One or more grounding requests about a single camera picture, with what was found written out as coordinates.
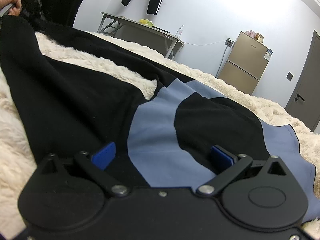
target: yellow object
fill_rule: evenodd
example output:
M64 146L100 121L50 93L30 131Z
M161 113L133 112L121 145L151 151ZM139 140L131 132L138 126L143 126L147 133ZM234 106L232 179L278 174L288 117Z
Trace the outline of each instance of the yellow object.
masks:
M148 19L141 19L139 22L142 23L142 24L148 25L148 26L150 26L150 27L152 27L152 26L154 25L154 24L153 24L152 22L150 22Z

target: cream fleece blanket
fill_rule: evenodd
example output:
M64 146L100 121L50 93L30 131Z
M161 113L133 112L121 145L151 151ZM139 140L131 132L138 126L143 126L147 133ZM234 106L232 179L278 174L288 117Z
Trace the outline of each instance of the cream fleece blanket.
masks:
M320 135L311 133L301 121L291 117L279 104L263 98L246 95L211 74L203 73L200 70L165 59L161 54L148 47L104 36L103 34L93 33L93 35L147 57L214 88L247 107L269 124L276 126L291 124L299 138L302 157L317 167L314 191L317 197L320 196ZM124 66L117 66L108 59L97 58L73 48L57 45L41 33L37 33L36 36L43 55L108 73L136 86L147 99L152 97L156 89L156 81L146 80L141 75L130 71ZM24 228L17 209L17 198L35 168L36 164L25 130L12 101L10 89L4 74L0 71L0 232L8 239L11 239ZM305 225L305 230L319 239L319 226L320 223L318 221L313 221Z

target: plastic bottle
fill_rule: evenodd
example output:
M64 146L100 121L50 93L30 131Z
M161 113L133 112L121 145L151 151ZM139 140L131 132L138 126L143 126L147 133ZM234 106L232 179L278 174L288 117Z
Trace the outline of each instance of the plastic bottle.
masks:
M183 28L183 25L178 29L178 31L177 31L177 33L176 33L176 37L180 37L181 36L181 34L182 34L182 28Z

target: light switch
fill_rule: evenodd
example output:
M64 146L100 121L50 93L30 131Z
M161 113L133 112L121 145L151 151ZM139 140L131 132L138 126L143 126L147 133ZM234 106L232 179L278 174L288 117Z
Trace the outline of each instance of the light switch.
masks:
M293 78L293 75L292 75L292 73L291 72L289 72L288 74L287 74L287 79L289 79L290 81L292 80L292 78Z

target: refrigerator door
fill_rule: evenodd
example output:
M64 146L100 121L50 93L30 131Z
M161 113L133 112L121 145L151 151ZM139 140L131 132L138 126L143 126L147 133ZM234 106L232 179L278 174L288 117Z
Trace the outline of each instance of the refrigerator door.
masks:
M221 70L219 79L227 84L234 86L237 90L251 95L258 84L258 80L241 68L227 61Z
M267 50L266 46L240 32L228 61L260 80L268 64L268 60L264 58Z

